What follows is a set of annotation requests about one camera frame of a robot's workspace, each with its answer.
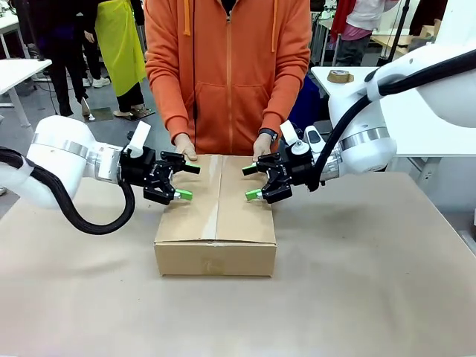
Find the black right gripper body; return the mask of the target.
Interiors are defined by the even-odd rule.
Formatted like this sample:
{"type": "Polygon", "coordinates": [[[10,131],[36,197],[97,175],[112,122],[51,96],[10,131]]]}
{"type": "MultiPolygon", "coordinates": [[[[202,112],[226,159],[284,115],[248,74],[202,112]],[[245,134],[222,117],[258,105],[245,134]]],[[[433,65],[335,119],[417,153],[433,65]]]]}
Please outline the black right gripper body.
{"type": "Polygon", "coordinates": [[[283,159],[283,167],[286,169],[287,185],[306,185],[314,187],[317,184],[315,175],[313,154],[311,149],[305,153],[294,154],[291,148],[285,148],[286,156],[283,159]]]}

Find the person's right hand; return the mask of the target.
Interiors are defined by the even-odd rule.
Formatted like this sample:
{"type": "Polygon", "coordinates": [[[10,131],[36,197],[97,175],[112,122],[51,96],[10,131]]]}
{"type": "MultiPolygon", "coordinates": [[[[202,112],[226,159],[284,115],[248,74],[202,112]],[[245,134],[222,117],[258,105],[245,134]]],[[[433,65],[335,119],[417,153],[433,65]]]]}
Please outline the person's right hand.
{"type": "Polygon", "coordinates": [[[189,161],[196,161],[197,154],[189,136],[185,133],[178,134],[175,137],[174,144],[176,147],[176,152],[184,155],[189,161]]]}

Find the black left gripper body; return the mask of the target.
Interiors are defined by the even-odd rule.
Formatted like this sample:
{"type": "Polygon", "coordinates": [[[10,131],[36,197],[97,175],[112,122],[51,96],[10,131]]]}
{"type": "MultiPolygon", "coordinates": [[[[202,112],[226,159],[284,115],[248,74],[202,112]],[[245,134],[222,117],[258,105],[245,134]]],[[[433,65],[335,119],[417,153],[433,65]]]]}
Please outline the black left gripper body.
{"type": "Polygon", "coordinates": [[[132,150],[124,147],[118,164],[118,185],[121,190],[131,190],[131,186],[157,188],[158,177],[155,174],[155,168],[154,149],[144,147],[143,153],[133,158],[132,150]]]}

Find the person's left hand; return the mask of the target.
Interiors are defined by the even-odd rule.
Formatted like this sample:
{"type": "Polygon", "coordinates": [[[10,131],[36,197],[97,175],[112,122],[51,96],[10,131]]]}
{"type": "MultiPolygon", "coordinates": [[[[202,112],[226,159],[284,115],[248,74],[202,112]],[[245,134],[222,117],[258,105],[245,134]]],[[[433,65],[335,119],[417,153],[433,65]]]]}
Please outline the person's left hand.
{"type": "Polygon", "coordinates": [[[272,142],[273,139],[270,134],[264,132],[258,135],[253,145],[253,162],[257,162],[260,156],[271,153],[272,142]]]}

